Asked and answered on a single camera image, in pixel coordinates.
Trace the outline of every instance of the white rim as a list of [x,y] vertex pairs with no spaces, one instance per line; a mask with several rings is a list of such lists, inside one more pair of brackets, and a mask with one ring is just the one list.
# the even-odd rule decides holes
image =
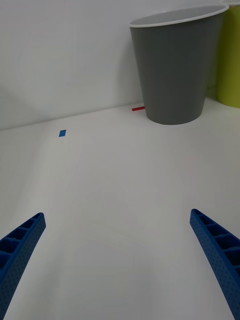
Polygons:
[[[218,3],[218,4],[209,4],[209,5],[187,6],[187,7],[184,7],[184,8],[179,8],[177,10],[170,10],[170,11],[180,11],[180,10],[185,10],[185,9],[190,9],[190,8],[207,8],[207,7],[222,7],[222,9],[214,11],[214,12],[211,12],[211,13],[199,15],[199,16],[194,16],[194,17],[191,17],[191,18],[182,19],[182,20],[160,22],[160,23],[152,23],[152,24],[133,24],[135,21],[137,21],[139,19],[147,18],[147,16],[143,16],[142,18],[138,18],[138,19],[135,19],[134,21],[132,21],[129,24],[129,27],[130,28],[150,28],[150,27],[160,27],[160,26],[181,24],[183,22],[199,20],[199,19],[203,19],[203,18],[219,15],[222,12],[227,11],[229,9],[229,5],[230,5],[230,3]],[[165,12],[170,12],[170,11],[164,11],[164,12],[159,12],[159,13],[156,13],[156,14],[151,14],[148,17],[159,15],[159,14],[163,14]]]

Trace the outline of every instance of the white surface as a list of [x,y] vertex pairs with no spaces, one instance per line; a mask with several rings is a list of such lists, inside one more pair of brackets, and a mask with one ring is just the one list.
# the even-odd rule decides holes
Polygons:
[[183,22],[203,19],[221,14],[228,10],[226,4],[200,5],[193,7],[170,10],[158,14],[145,16],[132,21],[129,26],[132,28],[160,27],[167,25],[180,24]]
[[0,238],[47,225],[5,320],[233,320],[189,220],[240,237],[239,136],[209,99],[183,125],[120,107],[0,132]]
[[129,22],[207,0],[2,0],[0,129],[142,101]]

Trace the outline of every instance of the yellow-green bin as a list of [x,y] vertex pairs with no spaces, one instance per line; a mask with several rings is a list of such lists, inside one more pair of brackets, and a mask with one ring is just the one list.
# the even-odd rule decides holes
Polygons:
[[240,1],[227,2],[217,50],[216,97],[240,108]]

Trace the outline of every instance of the white floor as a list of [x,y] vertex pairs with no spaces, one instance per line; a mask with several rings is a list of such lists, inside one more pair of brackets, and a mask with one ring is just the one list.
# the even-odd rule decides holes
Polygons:
[[163,126],[120,107],[0,132],[0,238],[37,212],[47,225],[5,320],[232,320],[192,208],[240,237],[239,109],[207,99]]

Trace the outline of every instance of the bin rim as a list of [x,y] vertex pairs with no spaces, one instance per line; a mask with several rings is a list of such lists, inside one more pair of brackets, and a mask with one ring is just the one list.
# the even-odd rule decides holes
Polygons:
[[[159,22],[159,23],[144,23],[144,20],[148,20],[151,17],[156,17],[160,15],[164,15],[166,13],[173,13],[173,12],[180,12],[188,9],[202,9],[202,8],[212,8],[212,10],[209,13],[206,14],[200,14],[196,16],[191,16],[189,18],[183,18],[183,19],[176,19],[176,20],[170,20],[170,21],[165,21],[165,22]],[[168,11],[162,11],[159,13],[151,14],[148,16],[143,16],[138,19],[133,20],[132,22],[129,23],[130,28],[150,28],[150,27],[160,27],[160,26],[167,26],[167,25],[175,25],[175,24],[181,24],[184,22],[189,22],[189,21],[194,21],[194,20],[199,20],[199,19],[204,19],[208,18],[211,16],[219,15],[223,13],[224,11],[227,11],[229,9],[229,3],[212,3],[212,4],[204,4],[204,5],[195,5],[195,6],[186,6],[186,7],[181,7],[178,9],[172,9]]]

